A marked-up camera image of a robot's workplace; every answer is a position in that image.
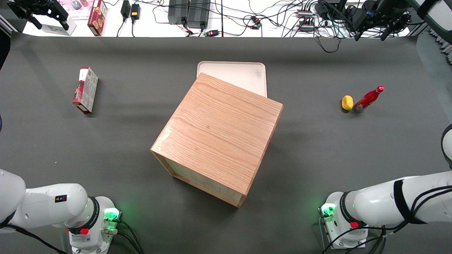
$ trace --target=white table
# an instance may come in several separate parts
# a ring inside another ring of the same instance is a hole
[[[219,12],[216,9],[216,5],[214,3],[221,3],[221,0],[212,0],[211,4],[211,12],[209,14],[209,23],[207,30],[214,30],[218,29],[221,31],[221,15],[218,13],[221,13],[221,7],[220,5],[217,5],[217,8]],[[253,11],[260,12],[264,10],[267,7],[272,6],[276,0],[250,0],[250,5]],[[279,9],[285,5],[290,3],[291,1],[286,2],[280,2],[277,3],[274,7],[268,8],[265,10],[262,14],[266,16],[275,15],[278,13]],[[181,28],[174,24],[159,24],[155,21],[155,19],[160,23],[166,23],[168,22],[168,7],[157,7],[155,8],[156,3],[142,3],[138,2],[141,7],[141,15],[140,19],[135,21],[134,25],[134,35],[135,37],[184,37],[187,36],[187,33],[183,31]],[[358,1],[351,0],[347,4],[348,5],[357,5]],[[115,37],[117,35],[118,29],[122,24],[122,16],[120,14],[120,9],[122,5],[122,0],[119,0],[118,3],[114,6],[111,6],[109,4],[106,4],[108,8],[107,18],[104,26],[103,31],[103,37]],[[237,12],[235,10],[228,9],[227,7],[233,8],[233,9],[239,9],[246,12],[251,12],[249,7],[248,0],[223,0],[223,14],[224,15],[230,15],[237,18],[243,18],[245,13]],[[297,7],[291,8],[287,15],[290,15],[286,21],[284,21],[284,24],[287,23],[286,27],[291,28],[298,18],[294,15],[294,12],[296,11]],[[58,25],[59,23],[56,20],[53,20],[47,16],[39,16],[36,15],[36,18],[43,24],[49,24],[49,25]],[[282,22],[283,20],[283,14],[280,15],[279,22]],[[319,18],[315,18],[315,23],[318,24]],[[71,36],[74,37],[93,37],[93,33],[90,31],[90,29],[87,26],[87,20],[76,20],[75,23],[77,24],[77,27],[75,28],[73,34]],[[253,30],[253,29],[245,29],[245,27],[241,26],[244,25],[243,21],[241,19],[229,19],[226,16],[223,17],[223,27],[224,32],[231,33],[231,34],[243,34],[242,37],[281,37],[281,34],[286,34],[289,30],[284,29],[282,27],[275,27],[272,25],[268,20],[264,19],[262,21],[262,28],[259,30]],[[343,35],[348,36],[349,33],[346,28],[341,27],[339,28]],[[200,29],[191,29],[194,33],[199,33]],[[329,36],[333,34],[333,29],[330,28],[320,28],[318,30],[319,34],[322,36]],[[408,34],[408,29],[405,29],[404,31],[398,33],[396,36],[406,36]],[[37,29],[33,24],[27,23],[25,26],[25,29],[23,33],[35,35],[35,36],[62,36],[52,33],[46,33],[42,30]],[[374,36],[376,32],[366,32],[363,34],[363,38],[365,37],[371,37]],[[132,37],[132,21],[130,18],[126,20],[126,23],[124,24],[123,28],[120,31],[119,34],[120,37]],[[295,37],[313,37],[313,33],[301,33],[298,32],[295,34]],[[224,34],[224,37],[231,37],[231,35]]]

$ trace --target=dark gray surface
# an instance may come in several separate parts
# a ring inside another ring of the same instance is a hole
[[[149,152],[200,61],[264,63],[268,97],[285,106],[239,209],[170,177]],[[81,66],[101,80],[88,116],[71,104]],[[440,136],[449,121],[414,39],[343,40],[327,54],[307,38],[15,34],[0,84],[0,167],[29,188],[75,182],[110,197],[149,254],[318,254],[316,208],[331,192],[448,170]],[[378,85],[386,91],[364,113],[342,113],[345,94],[358,100]],[[384,253],[450,253],[451,230],[409,225]],[[51,226],[33,232],[61,245]],[[51,253],[19,234],[0,235],[0,246]],[[116,237],[111,254],[133,253],[125,246]]]

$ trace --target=red bottle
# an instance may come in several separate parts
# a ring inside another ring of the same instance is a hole
[[[380,85],[377,89],[368,92],[361,100],[355,104],[355,109],[358,112],[364,111],[370,104],[377,100],[381,92],[385,90],[385,87]]]

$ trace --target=wood grain surface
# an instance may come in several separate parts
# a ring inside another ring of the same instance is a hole
[[[246,196],[282,110],[279,102],[202,73],[151,151],[164,166],[161,157]]]

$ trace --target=black strap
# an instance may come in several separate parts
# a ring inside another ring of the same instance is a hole
[[[353,218],[353,216],[347,211],[347,208],[345,207],[345,198],[347,197],[347,195],[350,192],[352,192],[352,191],[344,192],[342,194],[342,196],[340,197],[340,200],[339,200],[340,211],[342,212],[342,215],[344,216],[346,221],[348,221],[349,223],[350,222],[357,222],[359,227],[363,227],[366,224],[364,222],[362,222],[362,221],[359,221],[359,220]]]
[[[79,235],[80,234],[80,230],[87,228],[87,229],[91,229],[94,224],[97,221],[97,218],[99,217],[99,202],[97,202],[95,197],[88,197],[89,199],[91,199],[91,201],[93,201],[93,205],[94,205],[94,211],[93,211],[93,215],[91,216],[91,218],[89,219],[89,221],[87,221],[84,225],[77,227],[77,228],[69,228],[69,231],[74,234],[74,235]]]
[[[16,211],[11,213],[4,221],[0,222],[0,229],[6,227],[8,225],[9,221],[14,217],[15,213],[16,213]]]
[[[444,136],[445,136],[450,130],[452,130],[452,124],[450,124],[449,126],[447,126],[446,129],[443,131],[443,134],[441,135],[441,151],[443,151],[444,158],[446,159],[447,163],[449,164],[449,168],[452,169],[452,160],[451,160],[451,159],[446,155],[446,153],[444,152],[444,145],[443,145]]]
[[[430,11],[430,9],[435,5],[435,3],[439,2],[440,0],[425,0],[421,6],[418,9],[418,15],[421,19],[425,18],[425,15],[427,15],[427,12]]]
[[[414,217],[413,213],[410,212],[408,205],[406,204],[405,197],[403,196],[402,191],[403,180],[397,180],[394,182],[394,201],[399,210],[400,214],[406,220],[406,222],[411,224],[426,224]]]

